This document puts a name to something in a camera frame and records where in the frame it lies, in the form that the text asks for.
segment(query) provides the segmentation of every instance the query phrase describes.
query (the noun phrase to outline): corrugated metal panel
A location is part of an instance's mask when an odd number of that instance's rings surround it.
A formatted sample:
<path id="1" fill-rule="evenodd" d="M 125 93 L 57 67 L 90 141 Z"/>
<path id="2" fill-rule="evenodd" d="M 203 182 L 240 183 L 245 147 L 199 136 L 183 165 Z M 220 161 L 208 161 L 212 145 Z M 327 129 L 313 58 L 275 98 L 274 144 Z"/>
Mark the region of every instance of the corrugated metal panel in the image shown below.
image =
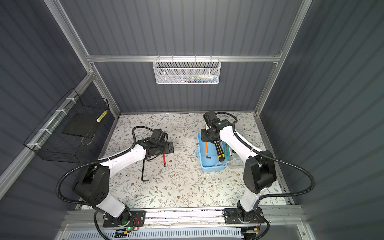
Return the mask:
<path id="1" fill-rule="evenodd" d="M 43 1 L 0 1 L 0 171 L 86 72 Z M 55 195 L 75 164 L 34 157 L 0 201 L 2 239 L 53 239 L 68 209 Z M 70 176 L 63 194 L 75 197 Z"/>
<path id="2" fill-rule="evenodd" d="M 274 63 L 222 63 L 219 84 L 157 84 L 151 63 L 96 63 L 121 112 L 254 110 Z"/>
<path id="3" fill-rule="evenodd" d="M 65 0 L 91 55 L 273 55 L 300 0 Z"/>
<path id="4" fill-rule="evenodd" d="M 317 239 L 381 239 L 384 2 L 315 1 L 261 118 Z M 291 191 L 308 185 L 283 168 Z"/>
<path id="5" fill-rule="evenodd" d="M 45 4 L 0 2 L 0 172 L 86 72 Z"/>

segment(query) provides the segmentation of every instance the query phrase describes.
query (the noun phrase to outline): ventilation grille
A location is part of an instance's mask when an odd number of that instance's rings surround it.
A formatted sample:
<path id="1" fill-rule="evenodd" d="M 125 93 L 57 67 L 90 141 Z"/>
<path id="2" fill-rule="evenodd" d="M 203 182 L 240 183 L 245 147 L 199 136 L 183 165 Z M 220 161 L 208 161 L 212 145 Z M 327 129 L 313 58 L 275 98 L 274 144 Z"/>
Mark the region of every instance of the ventilation grille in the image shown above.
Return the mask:
<path id="1" fill-rule="evenodd" d="M 170 239 L 170 238 L 237 238 L 241 239 L 240 228 L 231 227 L 210 227 L 210 228 L 169 228 L 169 229 L 140 229 L 131 232 L 127 237 L 114 237 L 115 230 L 102 231 L 109 239 Z M 68 240 L 89 239 L 103 240 L 96 230 L 90 231 L 71 231 Z"/>

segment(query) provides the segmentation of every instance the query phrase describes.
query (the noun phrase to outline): floral patterned surface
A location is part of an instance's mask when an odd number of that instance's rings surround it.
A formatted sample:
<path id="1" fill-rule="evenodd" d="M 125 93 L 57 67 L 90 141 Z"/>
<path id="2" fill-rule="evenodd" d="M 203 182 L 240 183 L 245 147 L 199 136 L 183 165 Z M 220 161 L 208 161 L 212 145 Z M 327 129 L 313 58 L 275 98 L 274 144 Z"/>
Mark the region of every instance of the floral patterned surface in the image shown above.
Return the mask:
<path id="1" fill-rule="evenodd" d="M 261 150 L 265 150 L 252 113 L 235 113 L 236 130 Z M 223 171 L 201 170 L 196 156 L 197 133 L 204 128 L 202 114 L 135 114 L 121 115 L 105 156 L 126 149 L 132 144 L 132 128 L 144 125 L 161 128 L 173 141 L 174 153 L 166 154 L 166 167 L 161 156 L 146 161 L 141 181 L 142 162 L 118 172 L 110 181 L 109 190 L 131 208 L 235 206 L 243 195 L 242 162 L 230 163 Z M 149 136 L 146 129 L 135 131 L 137 139 Z M 278 182 L 265 192 L 281 193 Z M 263 199 L 260 205 L 286 205 L 284 198 Z"/>

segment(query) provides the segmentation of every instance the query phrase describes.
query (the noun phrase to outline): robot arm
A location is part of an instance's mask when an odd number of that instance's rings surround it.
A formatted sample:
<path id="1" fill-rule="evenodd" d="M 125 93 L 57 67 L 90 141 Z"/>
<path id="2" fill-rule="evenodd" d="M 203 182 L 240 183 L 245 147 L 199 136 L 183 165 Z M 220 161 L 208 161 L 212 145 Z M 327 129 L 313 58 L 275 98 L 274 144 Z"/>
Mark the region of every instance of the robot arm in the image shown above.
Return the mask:
<path id="1" fill-rule="evenodd" d="M 274 162 L 269 159 L 263 159 L 246 147 L 237 136 L 253 149 L 261 152 L 259 148 L 253 146 L 238 132 L 234 132 L 234 127 L 228 120 L 220 120 L 214 111 L 205 113 L 203 117 L 208 129 L 201 130 L 202 141 L 224 141 L 245 163 L 243 180 L 247 188 L 237 204 L 239 219 L 245 222 L 249 217 L 253 216 L 259 197 L 276 180 Z M 265 151 L 264 154 L 272 156 L 269 151 Z"/>
<path id="2" fill-rule="evenodd" d="M 73 184 L 73 191 L 93 208 L 108 213 L 124 225 L 130 218 L 129 208 L 111 194 L 109 180 L 117 172 L 137 161 L 145 161 L 152 156 L 173 151 L 173 143 L 168 142 L 167 134 L 161 129 L 154 129 L 150 137 L 138 140 L 132 148 L 104 158 L 108 161 L 82 168 Z"/>

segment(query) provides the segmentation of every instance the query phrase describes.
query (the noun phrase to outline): wire mesh basket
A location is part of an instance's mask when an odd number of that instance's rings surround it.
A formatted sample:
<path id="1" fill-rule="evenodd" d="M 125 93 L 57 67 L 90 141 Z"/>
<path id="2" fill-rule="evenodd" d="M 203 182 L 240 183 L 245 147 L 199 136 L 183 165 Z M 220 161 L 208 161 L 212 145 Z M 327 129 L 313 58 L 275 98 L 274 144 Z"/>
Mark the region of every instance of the wire mesh basket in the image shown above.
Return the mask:
<path id="1" fill-rule="evenodd" d="M 159 84 L 217 84 L 221 62 L 153 61 L 156 83 Z"/>
<path id="2" fill-rule="evenodd" d="M 104 98 L 76 95 L 42 131 L 36 142 L 24 145 L 43 160 L 85 163 L 98 158 L 103 147 L 98 129 L 109 113 Z"/>

